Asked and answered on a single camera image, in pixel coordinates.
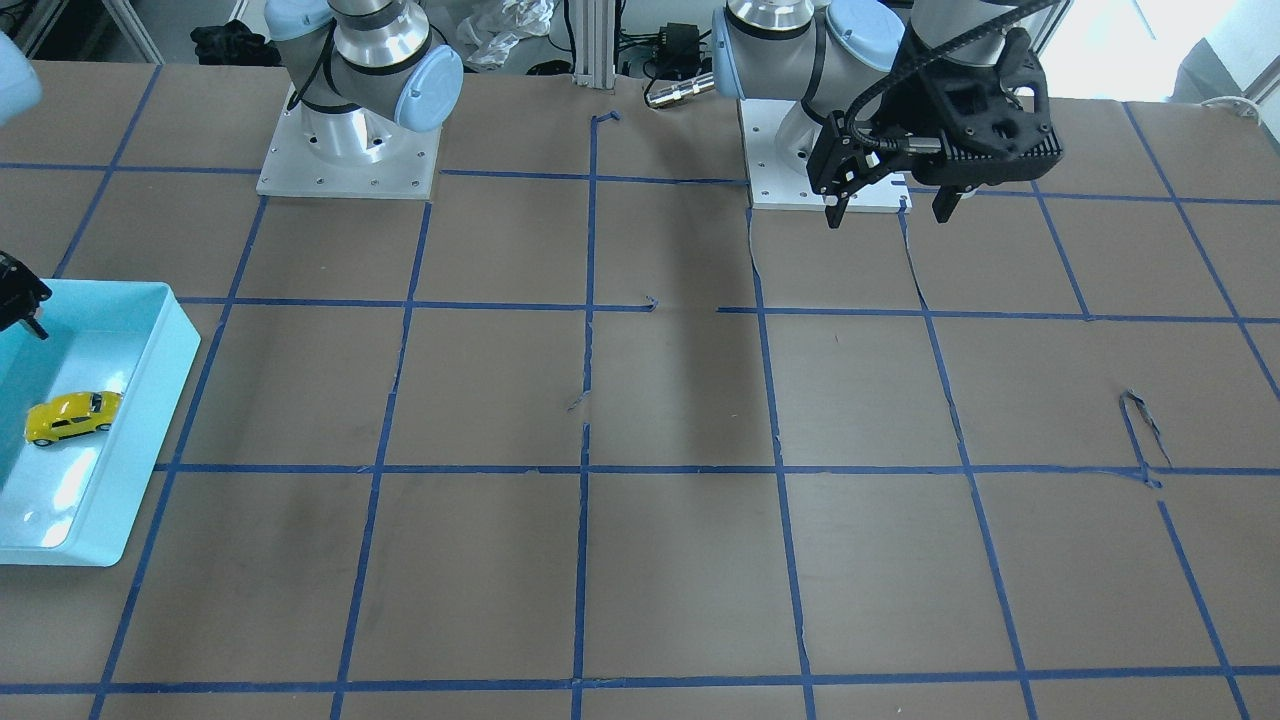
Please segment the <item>light blue tray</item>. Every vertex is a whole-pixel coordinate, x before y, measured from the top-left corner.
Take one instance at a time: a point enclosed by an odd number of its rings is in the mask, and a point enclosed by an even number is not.
[[[0,564],[114,565],[173,419],[200,336],[163,283],[46,281],[40,341],[0,333]],[[35,447],[27,410],[115,391],[111,429]]]

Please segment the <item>white mounting plate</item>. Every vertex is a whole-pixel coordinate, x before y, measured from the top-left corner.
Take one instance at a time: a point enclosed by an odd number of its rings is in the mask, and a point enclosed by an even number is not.
[[[746,172],[751,179],[751,206],[773,210],[823,210],[820,195],[809,190],[809,178],[792,170],[778,156],[773,142],[791,100],[742,100],[739,118],[742,122],[742,147]],[[902,173],[893,173],[881,182],[858,191],[849,201],[847,213],[897,213],[906,201],[911,210],[911,193]]]
[[[311,151],[302,113],[280,110],[271,147],[257,178],[259,195],[430,200],[440,131],[401,129],[393,152],[370,165],[334,165]]]

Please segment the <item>light blue cap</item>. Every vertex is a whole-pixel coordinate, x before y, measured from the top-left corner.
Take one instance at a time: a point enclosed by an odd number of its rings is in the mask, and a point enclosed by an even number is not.
[[[733,63],[733,46],[730,44],[728,22],[724,8],[717,8],[712,14],[712,74],[716,77],[716,90],[727,97],[746,97],[737,77],[737,64]]]
[[[462,58],[448,45],[426,54],[396,102],[396,124],[413,132],[430,132],[453,111],[462,94]]]
[[[40,78],[8,35],[0,33],[0,126],[44,96]]]
[[[297,40],[323,28],[332,18],[328,0],[266,0],[262,10],[271,40]]]
[[[893,10],[876,0],[833,0],[827,23],[836,40],[863,63],[883,73],[893,69],[906,27]]]

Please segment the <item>plastic bag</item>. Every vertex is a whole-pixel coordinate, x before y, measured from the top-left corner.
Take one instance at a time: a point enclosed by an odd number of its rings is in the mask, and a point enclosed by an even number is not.
[[[500,68],[512,47],[526,37],[550,32],[554,0],[488,0],[458,24],[458,40],[474,45],[468,65],[480,70]]]

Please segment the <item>yellow toy car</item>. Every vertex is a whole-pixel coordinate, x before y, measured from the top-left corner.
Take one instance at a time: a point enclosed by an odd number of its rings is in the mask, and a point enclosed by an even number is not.
[[[72,392],[27,411],[27,442],[45,447],[60,439],[111,429],[120,410],[118,392]]]

